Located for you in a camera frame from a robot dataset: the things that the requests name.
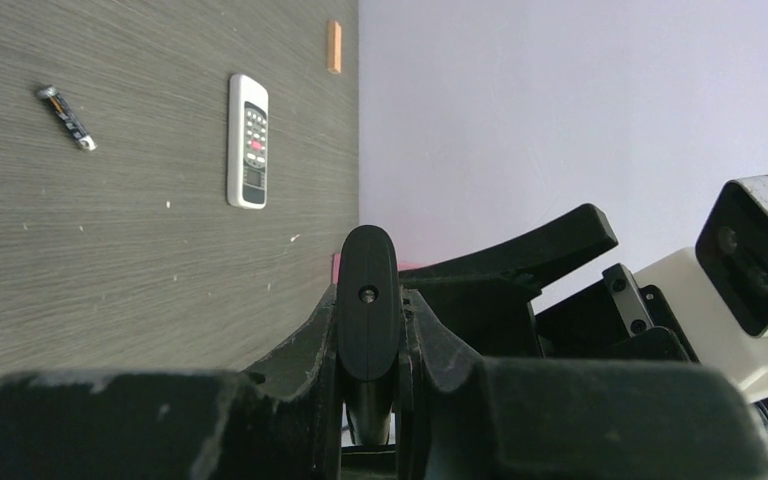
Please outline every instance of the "camera lens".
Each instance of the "camera lens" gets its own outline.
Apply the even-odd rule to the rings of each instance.
[[[737,250],[737,233],[731,227],[720,227],[720,231],[717,233],[717,243],[723,253],[731,255]]]
[[[746,276],[749,279],[749,288],[752,292],[759,296],[768,295],[768,275],[767,272],[761,270],[758,267],[751,267],[746,272]]]

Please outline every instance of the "remote control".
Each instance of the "remote control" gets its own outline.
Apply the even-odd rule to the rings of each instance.
[[[231,77],[228,111],[228,203],[261,209],[266,205],[266,137],[269,95],[251,78]]]

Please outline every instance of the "black plastic part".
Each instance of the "black plastic part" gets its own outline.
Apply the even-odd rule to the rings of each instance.
[[[343,401],[335,298],[331,286],[307,322],[244,371],[265,381],[238,394],[215,478],[337,478]]]
[[[396,252],[381,228],[355,228],[343,243],[336,313],[346,373],[358,382],[384,376],[399,348],[401,296]]]
[[[482,355],[542,357],[531,300],[617,245],[604,213],[582,205],[494,247],[404,271],[443,324]]]
[[[398,478],[425,478],[425,466],[431,447],[431,432],[428,428],[428,403],[423,384],[423,355],[416,334],[418,308],[426,306],[416,292],[404,292],[404,327],[402,344],[399,348],[399,384],[395,405],[396,445]]]
[[[552,344],[553,357],[603,358],[629,338],[611,293],[603,281],[537,315],[540,336]]]
[[[511,280],[526,274],[529,285],[539,289],[618,245],[605,214],[585,204],[524,235],[486,250],[402,272],[406,288],[419,287],[421,280],[499,275]]]
[[[690,356],[678,337],[664,327],[653,327],[601,352],[601,357],[615,360],[653,360],[689,362]]]
[[[640,296],[637,280],[625,265],[617,263],[603,270],[602,281],[611,294],[626,333],[640,335],[655,326]]]
[[[0,478],[210,478],[240,388],[219,372],[4,377]]]
[[[768,435],[714,371],[482,357],[410,302],[427,415],[399,445],[399,478],[768,478]]]
[[[357,445],[388,441],[401,308],[387,232],[372,225],[352,230],[343,243],[335,313],[346,416]]]
[[[395,445],[346,447],[340,462],[340,480],[396,479]]]
[[[646,285],[640,289],[640,295],[643,297],[643,301],[646,303],[646,308],[649,310],[649,316],[652,317],[652,321],[657,326],[664,327],[673,332],[681,343],[682,348],[691,362],[699,362],[699,358],[696,357],[696,352],[693,351],[693,346],[690,345],[690,341],[687,340],[687,336],[684,334],[684,330],[681,329],[681,325],[676,320],[673,311],[670,308],[670,304],[667,303],[667,299],[664,298],[664,294],[661,289],[655,285]]]

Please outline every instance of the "white debris speck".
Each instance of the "white debris speck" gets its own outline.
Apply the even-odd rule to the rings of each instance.
[[[160,409],[157,411],[157,421],[158,422],[163,421],[163,417],[165,417],[166,414],[169,413],[169,410],[170,408],[168,403],[164,403],[163,405],[161,405]]]

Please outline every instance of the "screw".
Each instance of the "screw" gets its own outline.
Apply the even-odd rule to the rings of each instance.
[[[625,280],[623,280],[622,278],[618,278],[618,279],[614,280],[614,281],[611,283],[611,290],[613,290],[613,291],[615,291],[615,292],[619,293],[619,292],[622,292],[623,290],[625,290],[625,287],[626,287],[627,285],[628,285],[628,284],[626,283],[626,281],[625,281]]]
[[[646,322],[643,320],[637,319],[633,322],[631,322],[631,333],[635,335],[639,335],[646,331]]]
[[[378,289],[373,285],[367,285],[360,289],[358,292],[358,297],[363,303],[372,303],[376,298],[378,298]]]

